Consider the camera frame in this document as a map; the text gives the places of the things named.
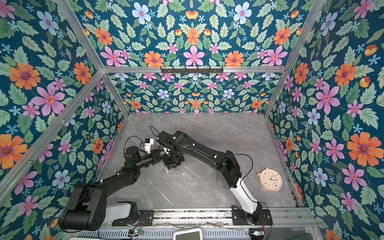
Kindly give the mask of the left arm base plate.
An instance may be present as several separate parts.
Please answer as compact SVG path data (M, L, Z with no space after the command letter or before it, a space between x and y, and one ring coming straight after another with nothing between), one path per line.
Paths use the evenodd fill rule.
M141 227L152 226L154 220L153 210L135 210L124 219L118 219L112 222L113 227L135 227L140 225Z

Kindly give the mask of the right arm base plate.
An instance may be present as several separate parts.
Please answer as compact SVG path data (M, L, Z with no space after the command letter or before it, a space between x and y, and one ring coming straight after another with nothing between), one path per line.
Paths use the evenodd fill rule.
M271 212L267 209L263 209L258 218L253 214L246 213L245 211L234 208L232 209L232 221L234 226L246 226L246 225L255 225L255 226L272 226L273 220Z

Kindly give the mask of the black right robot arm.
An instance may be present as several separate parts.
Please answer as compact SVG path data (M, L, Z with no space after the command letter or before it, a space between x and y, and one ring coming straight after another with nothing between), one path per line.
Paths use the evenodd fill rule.
M211 149L181 131L172 135L162 131L156 140L166 153L163 163L168 173L185 161L185 155L194 157L215 170L217 183L232 192L250 224L261 220L262 204L252 196L245 185L236 154Z

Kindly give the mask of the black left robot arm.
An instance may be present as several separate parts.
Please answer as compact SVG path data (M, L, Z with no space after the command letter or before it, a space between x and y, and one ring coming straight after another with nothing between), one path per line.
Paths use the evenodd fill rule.
M125 162L115 175L91 184L78 185L59 217L59 226L66 232L96 231L103 224L139 220L137 203L122 201L108 205L107 199L122 188L133 185L140 177L141 169L156 165L167 156L162 150L151 150L141 155L142 150L133 146L124 153Z

